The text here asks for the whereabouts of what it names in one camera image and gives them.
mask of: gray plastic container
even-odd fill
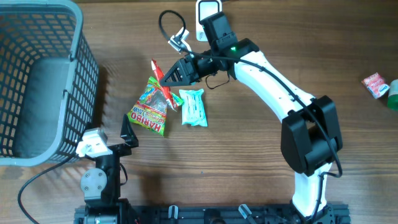
[[[82,28],[71,1],[0,1],[0,166],[60,162],[75,152],[98,83]]]

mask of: light blue packet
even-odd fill
[[[207,127],[205,106],[201,100],[204,90],[180,90],[180,97],[184,100],[182,105],[182,125],[191,124]]]

